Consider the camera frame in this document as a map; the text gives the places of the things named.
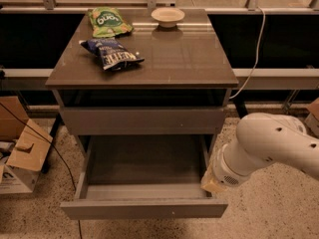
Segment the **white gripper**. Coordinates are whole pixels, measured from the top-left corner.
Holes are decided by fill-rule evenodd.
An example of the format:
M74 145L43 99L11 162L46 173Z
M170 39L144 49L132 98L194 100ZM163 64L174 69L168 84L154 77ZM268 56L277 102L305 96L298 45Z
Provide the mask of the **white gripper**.
M210 193L220 193L225 186L237 187L249 179L243 168L245 152L237 144L225 144L213 157L202 179L201 188Z

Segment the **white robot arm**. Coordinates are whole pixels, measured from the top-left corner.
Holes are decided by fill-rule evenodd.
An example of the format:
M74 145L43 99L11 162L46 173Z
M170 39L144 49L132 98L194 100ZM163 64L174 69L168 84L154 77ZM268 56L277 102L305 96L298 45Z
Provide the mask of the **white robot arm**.
M237 187L276 162L319 179L318 139L292 116L249 114L239 121L234 139L210 159L201 188L217 193Z

